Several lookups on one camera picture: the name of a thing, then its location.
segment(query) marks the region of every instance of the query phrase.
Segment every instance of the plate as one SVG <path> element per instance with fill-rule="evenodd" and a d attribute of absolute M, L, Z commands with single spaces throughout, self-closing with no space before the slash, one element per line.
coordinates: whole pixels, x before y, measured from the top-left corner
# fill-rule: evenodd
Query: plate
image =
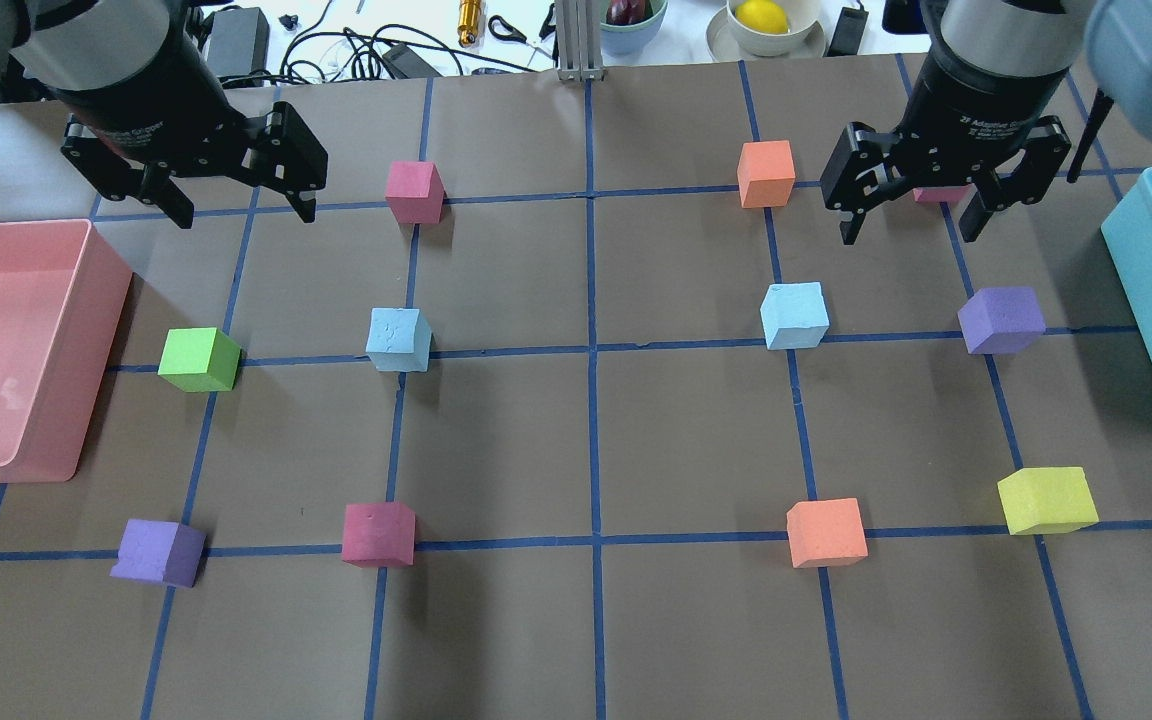
<path fill-rule="evenodd" d="M 727 29 L 727 8 L 714 13 L 714 18 L 708 21 L 708 28 L 705 28 L 705 41 L 708 43 L 708 54 L 717 63 L 735 63 L 736 60 L 767 60 L 763 55 L 746 53 L 741 50 L 740 45 L 736 45 L 736 36 L 733 36 Z M 809 29 L 803 45 L 788 51 L 785 55 L 776 55 L 776 58 L 820 58 L 824 55 L 824 47 L 826 47 L 824 28 L 820 26 L 818 20 L 818 22 L 812 23 L 812 29 Z"/>

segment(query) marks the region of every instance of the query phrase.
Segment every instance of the lemon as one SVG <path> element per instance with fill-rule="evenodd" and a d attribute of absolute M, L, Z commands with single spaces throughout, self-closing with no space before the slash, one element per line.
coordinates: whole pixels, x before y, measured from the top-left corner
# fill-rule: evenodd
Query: lemon
<path fill-rule="evenodd" d="M 770 35 L 790 32 L 790 18 L 781 6 L 772 3 L 772 0 L 745 0 L 736 8 L 736 20 L 740 20 L 742 26 L 758 32 Z"/>

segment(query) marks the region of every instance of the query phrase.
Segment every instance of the orange cube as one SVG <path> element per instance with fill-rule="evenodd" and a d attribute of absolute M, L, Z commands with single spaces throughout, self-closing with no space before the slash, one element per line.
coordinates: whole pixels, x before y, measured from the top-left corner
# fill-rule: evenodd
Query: orange cube
<path fill-rule="evenodd" d="M 869 556 L 855 497 L 806 500 L 786 513 L 795 568 L 851 564 Z"/>
<path fill-rule="evenodd" d="M 789 141 L 746 142 L 741 149 L 736 181 L 742 209 L 781 209 L 790 200 L 794 180 Z"/>

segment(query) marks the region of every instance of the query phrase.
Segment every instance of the pink plastic container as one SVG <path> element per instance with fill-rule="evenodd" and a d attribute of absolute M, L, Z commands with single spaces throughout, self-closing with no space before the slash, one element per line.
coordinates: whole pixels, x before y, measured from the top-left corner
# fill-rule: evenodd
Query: pink plastic container
<path fill-rule="evenodd" d="M 0 223 L 0 483 L 74 476 L 131 278 L 88 220 Z"/>

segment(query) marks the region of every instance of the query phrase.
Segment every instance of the cube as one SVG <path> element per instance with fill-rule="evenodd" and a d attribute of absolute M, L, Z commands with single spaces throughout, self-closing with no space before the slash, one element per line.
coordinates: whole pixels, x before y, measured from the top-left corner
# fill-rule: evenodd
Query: cube
<path fill-rule="evenodd" d="M 998 480 L 998 497 L 1014 536 L 1069 533 L 1100 523 L 1082 468 L 1025 468 Z"/>
<path fill-rule="evenodd" d="M 914 202 L 948 202 L 954 205 L 963 200 L 969 192 L 972 192 L 970 184 L 960 187 L 916 187 L 914 189 Z"/>
<path fill-rule="evenodd" d="M 420 310 L 374 306 L 367 332 L 367 357 L 385 373 L 424 373 L 434 332 Z"/>
<path fill-rule="evenodd" d="M 217 328 L 168 331 L 159 377 L 185 392 L 234 389 L 242 347 Z"/>
<path fill-rule="evenodd" d="M 389 165 L 385 202 L 400 223 L 435 223 L 444 217 L 444 180 L 433 162 L 396 160 Z"/>
<path fill-rule="evenodd" d="M 128 520 L 111 578 L 192 588 L 204 532 L 160 520 Z"/>
<path fill-rule="evenodd" d="M 798 350 L 820 344 L 829 328 L 820 283 L 773 285 L 763 297 L 763 335 L 768 350 Z"/>
<path fill-rule="evenodd" d="M 416 561 L 416 514 L 402 502 L 344 506 L 340 560 L 358 568 L 394 568 Z"/>
<path fill-rule="evenodd" d="M 736 164 L 742 209 L 782 209 L 794 190 L 789 141 L 746 142 Z"/>
<path fill-rule="evenodd" d="M 855 497 L 805 500 L 785 515 L 795 568 L 836 568 L 869 556 Z"/>
<path fill-rule="evenodd" d="M 986 287 L 958 311 L 972 355 L 1020 353 L 1047 331 L 1032 287 Z"/>

